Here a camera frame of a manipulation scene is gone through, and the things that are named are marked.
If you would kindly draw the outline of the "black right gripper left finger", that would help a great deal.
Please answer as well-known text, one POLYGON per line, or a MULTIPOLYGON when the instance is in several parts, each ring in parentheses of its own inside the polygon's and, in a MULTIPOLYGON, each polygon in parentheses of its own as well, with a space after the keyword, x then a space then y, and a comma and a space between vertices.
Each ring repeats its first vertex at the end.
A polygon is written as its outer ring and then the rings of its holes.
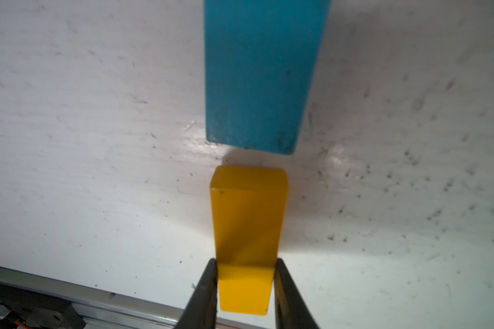
POLYGON ((215 329, 218 303, 217 260, 210 259, 175 329, 215 329))

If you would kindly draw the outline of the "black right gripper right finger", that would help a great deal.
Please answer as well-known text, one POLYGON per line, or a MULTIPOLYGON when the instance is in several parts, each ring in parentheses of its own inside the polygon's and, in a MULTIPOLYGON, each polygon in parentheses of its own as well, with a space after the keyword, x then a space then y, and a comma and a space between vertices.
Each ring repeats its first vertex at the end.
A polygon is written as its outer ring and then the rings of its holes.
POLYGON ((283 259, 277 259, 274 273, 274 292, 276 328, 319 329, 283 259))

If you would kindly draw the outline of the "yellow long block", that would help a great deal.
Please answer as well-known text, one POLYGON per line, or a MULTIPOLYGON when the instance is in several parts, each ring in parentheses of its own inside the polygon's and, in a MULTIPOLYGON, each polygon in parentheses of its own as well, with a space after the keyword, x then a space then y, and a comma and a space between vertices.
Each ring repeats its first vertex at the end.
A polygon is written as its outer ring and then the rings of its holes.
POLYGON ((268 313, 288 193, 282 169, 215 170, 210 194, 222 311, 268 313))

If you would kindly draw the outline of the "teal long block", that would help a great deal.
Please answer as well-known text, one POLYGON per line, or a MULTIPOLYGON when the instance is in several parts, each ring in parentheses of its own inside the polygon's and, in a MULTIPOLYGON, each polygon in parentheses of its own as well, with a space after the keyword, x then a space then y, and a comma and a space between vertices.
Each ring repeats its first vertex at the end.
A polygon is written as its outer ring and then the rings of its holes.
POLYGON ((296 149, 330 2, 206 1, 206 137, 290 155, 296 149))

